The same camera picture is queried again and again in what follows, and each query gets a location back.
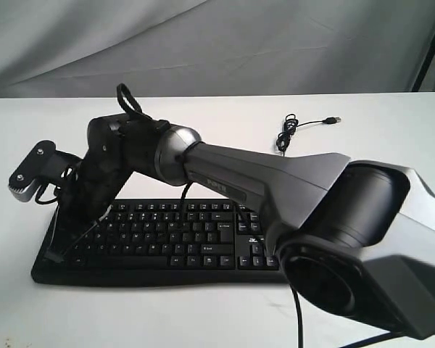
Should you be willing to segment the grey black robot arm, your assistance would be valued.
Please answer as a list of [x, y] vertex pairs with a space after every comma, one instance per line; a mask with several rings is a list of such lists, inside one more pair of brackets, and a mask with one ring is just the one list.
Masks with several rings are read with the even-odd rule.
[[72, 231], [101, 218], [132, 173], [194, 182], [258, 214], [265, 248], [311, 304], [415, 339], [435, 335], [435, 195], [414, 169], [210, 145], [147, 117], [95, 118], [87, 137], [59, 197]]

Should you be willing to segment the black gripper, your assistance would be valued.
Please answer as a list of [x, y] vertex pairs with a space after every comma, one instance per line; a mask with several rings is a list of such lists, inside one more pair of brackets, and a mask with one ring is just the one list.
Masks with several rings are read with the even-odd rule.
[[[86, 154], [59, 193], [59, 215], [50, 227], [45, 258], [63, 263], [76, 244], [107, 220], [105, 213], [130, 176], [131, 168], [119, 159]], [[80, 227], [89, 223], [80, 233]]]

